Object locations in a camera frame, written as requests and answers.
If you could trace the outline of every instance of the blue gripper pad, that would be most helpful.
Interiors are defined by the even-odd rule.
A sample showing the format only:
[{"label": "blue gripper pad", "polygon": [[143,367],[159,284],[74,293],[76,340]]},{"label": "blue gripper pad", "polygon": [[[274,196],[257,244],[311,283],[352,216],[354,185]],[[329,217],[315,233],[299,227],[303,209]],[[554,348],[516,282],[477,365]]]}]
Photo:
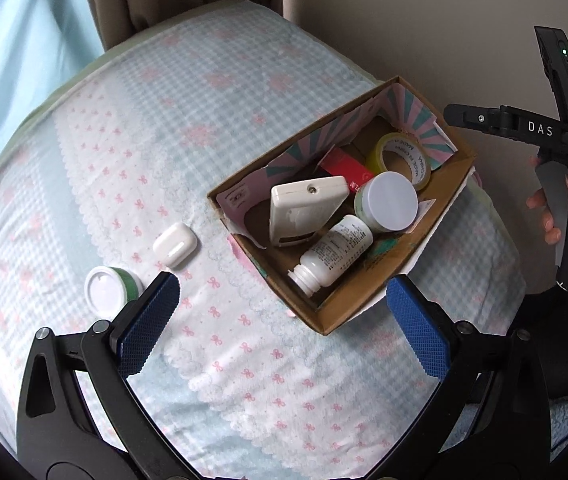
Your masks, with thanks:
[{"label": "blue gripper pad", "polygon": [[[116,327],[111,333],[116,338],[111,346],[116,348],[118,370],[124,378],[141,372],[180,303],[180,282],[170,272],[160,272],[142,296],[131,303],[120,313],[122,318],[118,315],[113,320]],[[118,326],[119,321],[128,323]]]},{"label": "blue gripper pad", "polygon": [[386,286],[386,304],[424,371],[443,381],[451,362],[451,341],[450,337],[447,338],[446,332],[449,330],[445,326],[448,319],[452,328],[450,318],[439,305],[429,303],[405,275],[389,280]]}]

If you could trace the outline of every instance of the mattress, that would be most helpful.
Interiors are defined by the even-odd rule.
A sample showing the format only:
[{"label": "mattress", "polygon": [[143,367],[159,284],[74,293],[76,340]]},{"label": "mattress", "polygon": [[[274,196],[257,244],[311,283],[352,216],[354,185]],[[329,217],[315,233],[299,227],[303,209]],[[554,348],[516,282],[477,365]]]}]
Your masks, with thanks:
[{"label": "mattress", "polygon": [[[0,157],[0,437],[35,331],[88,329],[92,267],[148,285],[152,242],[184,221],[202,242],[136,395],[210,477],[362,476],[436,386],[383,303],[328,337],[291,317],[234,255],[206,194],[376,81],[261,6],[226,0],[109,51],[56,91]],[[410,272],[453,320],[504,333],[524,295],[518,254],[470,182]],[[104,439],[119,445],[87,377]]]}]

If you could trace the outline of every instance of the beige wall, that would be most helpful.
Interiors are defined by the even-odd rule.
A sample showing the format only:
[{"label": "beige wall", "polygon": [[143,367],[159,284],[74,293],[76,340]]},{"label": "beige wall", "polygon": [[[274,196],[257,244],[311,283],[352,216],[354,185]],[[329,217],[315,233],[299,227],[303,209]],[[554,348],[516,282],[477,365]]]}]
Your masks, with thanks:
[{"label": "beige wall", "polygon": [[[285,15],[378,78],[403,75],[442,109],[509,104],[557,117],[534,25],[563,28],[568,0],[285,0]],[[553,282],[552,252],[525,199],[536,150],[469,132],[484,187],[522,256],[529,291]]]}]

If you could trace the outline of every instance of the open box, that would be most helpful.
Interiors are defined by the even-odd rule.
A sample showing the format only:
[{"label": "open box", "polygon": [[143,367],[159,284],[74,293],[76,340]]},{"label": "open box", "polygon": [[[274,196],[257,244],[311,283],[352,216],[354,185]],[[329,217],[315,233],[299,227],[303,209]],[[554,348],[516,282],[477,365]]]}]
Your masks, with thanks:
[{"label": "open box", "polygon": [[[428,185],[418,192],[420,205],[428,207],[421,208],[419,221],[403,234],[376,237],[373,246],[332,286],[307,298],[288,277],[288,271],[317,238],[298,246],[272,247],[270,189],[300,180],[301,171],[312,168],[333,146],[345,147],[363,162],[382,136],[399,129],[414,134],[423,148],[430,146],[427,154],[434,170]],[[212,190],[208,198],[270,288],[309,327],[328,335],[365,306],[402,268],[446,210],[474,158],[475,153],[454,128],[446,125],[442,115],[404,79],[395,77],[254,160]],[[345,214],[352,214],[352,204],[351,194],[319,234]]]}]

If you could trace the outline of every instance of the metal screw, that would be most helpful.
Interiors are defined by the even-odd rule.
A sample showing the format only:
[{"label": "metal screw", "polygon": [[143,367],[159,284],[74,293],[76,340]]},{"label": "metal screw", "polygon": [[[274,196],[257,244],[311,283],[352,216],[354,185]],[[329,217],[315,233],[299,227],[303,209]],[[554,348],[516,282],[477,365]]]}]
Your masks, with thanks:
[{"label": "metal screw", "polygon": [[473,325],[471,325],[468,321],[460,321],[458,323],[458,332],[465,335],[472,334]]},{"label": "metal screw", "polygon": [[35,333],[35,339],[46,339],[49,333],[50,330],[43,326]]},{"label": "metal screw", "polygon": [[524,330],[523,328],[520,328],[516,334],[518,335],[518,337],[522,340],[522,341],[530,341],[530,333],[528,332],[528,330]]},{"label": "metal screw", "polygon": [[96,321],[95,323],[93,323],[93,332],[95,332],[96,334],[101,334],[102,332],[106,331],[109,325],[110,323],[105,319]]}]

